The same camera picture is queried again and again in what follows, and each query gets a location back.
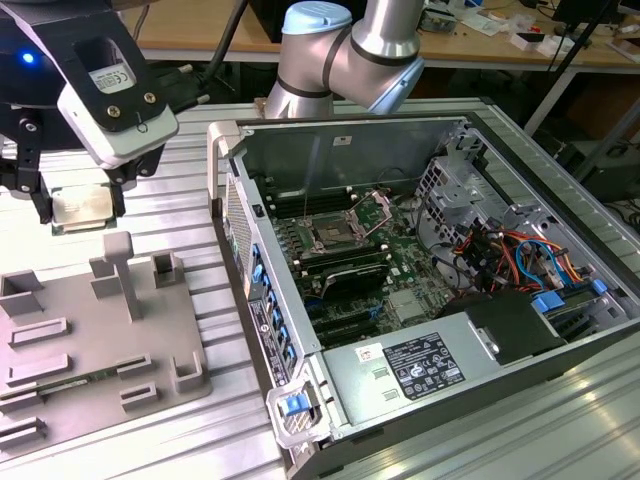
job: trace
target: blue cable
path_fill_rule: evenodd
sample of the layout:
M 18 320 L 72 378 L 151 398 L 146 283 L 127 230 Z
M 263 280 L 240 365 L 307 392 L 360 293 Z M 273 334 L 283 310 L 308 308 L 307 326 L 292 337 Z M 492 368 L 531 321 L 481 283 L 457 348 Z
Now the blue cable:
M 516 248 L 516 263 L 518 264 L 518 269 L 520 269 L 520 271 L 525 276 L 529 277 L 531 280 L 536 282 L 543 289 L 545 288 L 544 287 L 544 283 L 542 283 L 542 280 L 540 280 L 535 275 L 529 273 L 527 271 L 527 269 L 524 268 L 524 265 L 522 264 L 522 259 L 520 258 L 520 252 L 521 252 L 522 247 L 524 246 L 525 243 L 533 243 L 533 244 L 538 245 L 539 247 L 541 247 L 545 251 L 545 253 L 547 255 L 549 255 L 549 258 L 551 259 L 551 262 L 553 262 L 553 267 L 556 269 L 556 272 L 558 272 L 558 275 L 560 275 L 560 278 L 562 278 L 562 281 L 564 283 L 566 283 L 566 284 L 573 285 L 573 282 L 571 281 L 569 276 L 560 268 L 560 265 L 558 265 L 556 257 L 553 255 L 553 252 L 551 251 L 551 249 L 548 246 L 546 246 L 544 243 L 539 242 L 537 240 L 523 240 L 522 243 L 520 243 L 520 245 L 518 245 L 518 248 Z

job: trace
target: robotic arm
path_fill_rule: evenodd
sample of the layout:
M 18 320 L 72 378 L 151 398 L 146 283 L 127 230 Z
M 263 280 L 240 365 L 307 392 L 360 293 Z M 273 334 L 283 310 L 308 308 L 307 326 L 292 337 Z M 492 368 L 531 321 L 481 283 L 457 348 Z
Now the robotic arm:
M 48 223 L 40 152 L 84 147 L 123 215 L 122 186 L 155 173 L 178 123 L 117 13 L 102 0 L 0 1 L 0 40 L 0 134 L 18 145 L 16 159 L 0 157 L 0 184 Z
M 340 5 L 308 1 L 290 7 L 265 116 L 329 116 L 332 92 L 371 113 L 393 113 L 424 69 L 416 33 L 422 6 L 422 0 L 368 0 L 353 28 L 351 13 Z

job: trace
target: sticker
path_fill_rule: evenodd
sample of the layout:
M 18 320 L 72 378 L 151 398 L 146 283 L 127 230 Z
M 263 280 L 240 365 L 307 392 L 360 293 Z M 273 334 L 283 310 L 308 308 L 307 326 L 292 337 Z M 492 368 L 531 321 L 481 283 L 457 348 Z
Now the sticker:
M 348 136 L 348 137 L 336 137 L 333 139 L 333 146 L 334 147 L 343 147 L 345 145 L 351 145 L 351 139 L 353 137 Z
M 372 343 L 365 347 L 358 347 L 355 349 L 356 355 L 360 360 L 360 363 L 368 362 L 369 360 L 375 360 L 376 358 L 382 358 L 382 344 Z
M 102 93 L 116 93 L 136 84 L 131 70 L 124 63 L 95 70 L 89 75 Z
M 465 380 L 437 332 L 383 350 L 402 393 L 418 400 Z

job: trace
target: motherboard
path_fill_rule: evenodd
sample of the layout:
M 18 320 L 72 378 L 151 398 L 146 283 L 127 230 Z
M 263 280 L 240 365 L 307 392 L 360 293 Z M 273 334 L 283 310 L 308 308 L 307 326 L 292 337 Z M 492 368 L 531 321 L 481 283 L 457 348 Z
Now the motherboard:
M 343 200 L 310 197 L 301 211 L 271 207 L 278 242 L 323 346 L 434 319 L 454 298 L 456 279 L 447 282 L 418 243 L 410 207 L 385 189 L 350 190 Z M 344 208 L 326 211 L 325 205 Z

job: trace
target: blue cap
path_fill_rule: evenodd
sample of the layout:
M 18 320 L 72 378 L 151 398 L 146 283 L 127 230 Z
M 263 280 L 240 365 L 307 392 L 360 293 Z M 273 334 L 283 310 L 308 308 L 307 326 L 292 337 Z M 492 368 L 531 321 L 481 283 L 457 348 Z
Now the blue cap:
M 307 35 L 329 32 L 351 24 L 351 12 L 342 5 L 329 2 L 300 2 L 289 7 L 282 33 Z
M 609 290 L 602 280 L 594 280 L 591 286 L 598 295 L 604 295 Z
M 395 112 L 407 99 L 424 70 L 424 60 L 416 58 L 397 80 L 369 107 L 369 113 L 387 115 Z
M 309 399 L 304 393 L 301 393 L 287 398 L 282 410 L 284 411 L 285 417 L 291 417 L 298 413 L 306 412 L 310 408 Z
M 540 313 L 547 313 L 564 305 L 564 300 L 556 292 L 544 292 L 536 297 L 531 303 Z

